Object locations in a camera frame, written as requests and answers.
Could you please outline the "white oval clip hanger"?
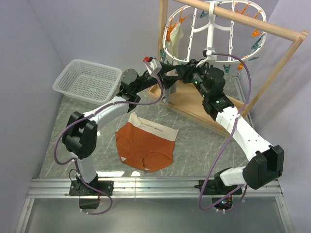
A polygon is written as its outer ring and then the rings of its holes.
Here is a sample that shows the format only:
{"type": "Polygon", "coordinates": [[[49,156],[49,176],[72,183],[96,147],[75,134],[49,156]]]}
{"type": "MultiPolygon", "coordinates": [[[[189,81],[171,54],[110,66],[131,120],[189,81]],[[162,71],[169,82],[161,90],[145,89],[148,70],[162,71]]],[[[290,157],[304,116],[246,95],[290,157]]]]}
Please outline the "white oval clip hanger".
{"type": "MultiPolygon", "coordinates": [[[[254,19],[257,19],[257,17],[259,15],[261,15],[262,21],[263,22],[267,22],[267,18],[266,18],[266,14],[265,11],[256,3],[251,2],[251,1],[246,1],[246,0],[211,0],[211,1],[205,1],[205,3],[211,3],[212,6],[215,8],[216,6],[220,6],[221,4],[229,4],[231,3],[231,11],[235,12],[235,13],[239,13],[245,16],[248,16],[249,14],[244,14],[245,10],[247,9],[248,6],[251,6],[255,9],[257,9],[257,14],[253,17],[254,19]],[[239,3],[243,3],[245,4],[243,10],[241,12],[239,12],[239,9],[237,9],[235,11],[235,6],[239,3]]],[[[199,33],[202,31],[207,31],[207,44],[206,44],[206,48],[212,48],[214,50],[213,47],[213,42],[214,42],[214,31],[215,29],[219,30],[219,31],[223,31],[223,32],[229,32],[229,42],[228,42],[228,54],[232,55],[232,50],[233,50],[233,29],[234,29],[234,21],[231,20],[230,21],[230,26],[229,27],[225,27],[225,26],[221,26],[216,24],[215,19],[216,19],[216,15],[214,14],[214,10],[202,10],[199,18],[204,18],[204,17],[208,17],[208,23],[205,24],[204,26],[200,27],[200,28],[195,28],[195,22],[197,19],[197,11],[198,9],[195,8],[194,9],[194,13],[192,15],[192,23],[191,23],[191,32],[190,32],[190,36],[189,36],[189,45],[187,47],[187,57],[184,59],[179,59],[179,58],[175,58],[174,56],[172,56],[169,52],[168,52],[168,42],[170,42],[170,33],[173,30],[173,28],[177,25],[177,23],[183,23],[183,21],[187,18],[187,16],[182,17],[182,12],[185,9],[190,8],[190,6],[185,5],[183,7],[180,7],[179,9],[177,9],[174,13],[172,13],[170,15],[170,17],[167,19],[167,22],[164,24],[164,29],[163,32],[160,34],[160,38],[161,38],[161,43],[162,43],[162,49],[159,50],[160,53],[160,57],[161,57],[161,61],[162,62],[168,62],[168,64],[174,64],[178,63],[179,65],[183,65],[186,62],[190,61],[190,52],[191,52],[191,48],[192,48],[192,41],[193,41],[193,35],[195,33],[199,33]],[[174,20],[174,17],[179,13],[179,19],[178,22],[174,23],[172,25],[172,22],[174,20]]],[[[267,33],[266,32],[260,32],[259,29],[255,29],[252,33],[252,37],[254,36],[260,36],[258,37],[257,41],[253,44],[253,46],[251,47],[251,53],[243,58],[241,58],[241,60],[243,62],[245,61],[252,61],[255,59],[258,59],[258,57],[256,56],[256,54],[259,52],[259,50],[264,46],[265,41],[266,41],[266,37],[267,37],[267,33]]],[[[223,64],[224,67],[229,67],[231,66],[231,64],[236,64],[239,60],[232,58],[231,56],[228,57],[228,59],[226,61],[212,61],[215,64],[223,64]]]]}

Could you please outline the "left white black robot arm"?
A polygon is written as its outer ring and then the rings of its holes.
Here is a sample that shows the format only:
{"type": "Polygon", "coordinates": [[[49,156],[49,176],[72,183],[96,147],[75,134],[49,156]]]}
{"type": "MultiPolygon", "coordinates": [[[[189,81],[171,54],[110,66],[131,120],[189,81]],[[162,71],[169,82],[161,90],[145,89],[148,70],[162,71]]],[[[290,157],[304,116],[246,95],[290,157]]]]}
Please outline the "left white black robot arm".
{"type": "Polygon", "coordinates": [[[177,75],[167,74],[172,70],[178,70],[177,65],[166,64],[151,57],[147,59],[145,65],[147,69],[142,75],[132,68],[122,74],[120,90],[108,103],[88,113],[72,113],[66,128],[57,140],[72,154],[71,160],[75,163],[77,171],[73,188],[82,196],[112,194],[112,186],[108,184],[103,187],[94,167],[92,154],[97,146],[97,132],[115,118],[142,105],[139,92],[155,84],[165,91],[179,80],[177,75]]]}

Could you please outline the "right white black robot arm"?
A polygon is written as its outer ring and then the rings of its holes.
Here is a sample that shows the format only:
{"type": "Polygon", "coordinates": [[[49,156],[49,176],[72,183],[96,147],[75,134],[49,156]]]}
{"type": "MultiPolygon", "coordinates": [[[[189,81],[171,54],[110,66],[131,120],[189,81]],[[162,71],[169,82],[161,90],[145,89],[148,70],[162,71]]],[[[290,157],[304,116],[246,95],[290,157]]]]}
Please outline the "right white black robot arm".
{"type": "Polygon", "coordinates": [[[224,72],[205,63],[197,66],[191,60],[175,67],[184,83],[192,83],[203,97],[205,112],[230,133],[246,155],[248,164],[244,167],[226,168],[215,174],[207,184],[216,193],[225,194],[237,185],[248,185],[259,189],[279,178],[283,173],[284,150],[273,146],[262,138],[240,115],[233,102],[224,94],[224,72]]]}

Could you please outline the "orange underwear with beige waistband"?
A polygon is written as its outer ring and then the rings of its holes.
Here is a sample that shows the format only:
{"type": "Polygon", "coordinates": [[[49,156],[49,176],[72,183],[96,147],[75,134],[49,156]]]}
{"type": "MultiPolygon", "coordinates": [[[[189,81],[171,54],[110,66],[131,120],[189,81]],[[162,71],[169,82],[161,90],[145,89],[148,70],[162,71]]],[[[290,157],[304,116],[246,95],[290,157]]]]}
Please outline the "orange underwear with beige waistband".
{"type": "Polygon", "coordinates": [[[173,151],[179,130],[132,113],[116,133],[116,147],[122,163],[155,172],[173,162],[173,151]]]}

